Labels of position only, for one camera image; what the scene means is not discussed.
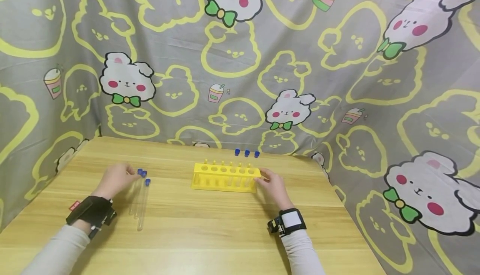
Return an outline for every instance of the left hand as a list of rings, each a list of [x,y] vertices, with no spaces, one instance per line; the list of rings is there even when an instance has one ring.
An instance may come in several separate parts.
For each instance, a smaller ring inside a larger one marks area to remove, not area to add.
[[[130,164],[116,164],[107,168],[92,196],[113,199],[118,193],[141,178]]]

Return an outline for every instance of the yellow test tube rack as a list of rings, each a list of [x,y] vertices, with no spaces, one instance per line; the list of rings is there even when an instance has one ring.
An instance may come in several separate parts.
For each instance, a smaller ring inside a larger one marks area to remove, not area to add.
[[[256,193],[257,188],[253,178],[262,175],[258,168],[252,168],[250,164],[242,167],[241,164],[234,167],[233,162],[220,165],[213,161],[207,164],[196,163],[193,168],[192,189],[195,190],[221,190],[224,192]]]

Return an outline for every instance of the red label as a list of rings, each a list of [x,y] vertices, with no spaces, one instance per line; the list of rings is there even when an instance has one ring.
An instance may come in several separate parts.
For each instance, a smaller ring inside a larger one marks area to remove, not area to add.
[[[74,209],[76,209],[76,207],[80,204],[80,201],[79,200],[76,200],[75,203],[73,203],[72,206],[70,206],[70,210],[73,211]]]

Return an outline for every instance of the green bow tie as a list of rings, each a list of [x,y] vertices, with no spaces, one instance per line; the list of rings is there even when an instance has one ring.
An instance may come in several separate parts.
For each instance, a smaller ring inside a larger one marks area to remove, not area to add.
[[[272,126],[270,127],[270,130],[275,130],[277,128],[283,128],[284,130],[290,130],[292,127],[293,122],[288,121],[287,123],[278,123],[278,122],[273,122]]]
[[[410,205],[406,205],[405,201],[398,197],[397,191],[394,188],[391,187],[383,192],[383,196],[389,202],[393,202],[396,208],[400,209],[400,215],[406,222],[413,224],[421,218],[420,212],[412,208]]]
[[[237,19],[237,12],[221,9],[215,0],[208,0],[208,4],[205,6],[205,13],[209,16],[221,19],[223,24],[228,28],[231,28]]]
[[[112,102],[114,102],[114,104],[129,103],[136,108],[139,108],[141,105],[139,96],[124,97],[120,94],[113,94]]]
[[[383,58],[392,60],[397,57],[406,46],[407,44],[405,42],[393,42],[390,44],[390,39],[386,38],[378,47],[377,52],[383,51]]]

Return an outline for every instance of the drink cup illustration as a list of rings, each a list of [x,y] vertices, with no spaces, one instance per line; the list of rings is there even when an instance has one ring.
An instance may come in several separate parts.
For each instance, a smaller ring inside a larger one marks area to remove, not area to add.
[[[362,108],[361,110],[359,108],[352,108],[343,116],[342,123],[350,125],[355,123],[362,116],[362,111],[364,110],[365,108]]]
[[[225,85],[219,85],[215,83],[210,87],[210,91],[208,92],[208,101],[218,103],[223,95],[223,87]]]
[[[43,81],[53,99],[61,94],[61,69],[55,67],[49,70],[43,77]]]

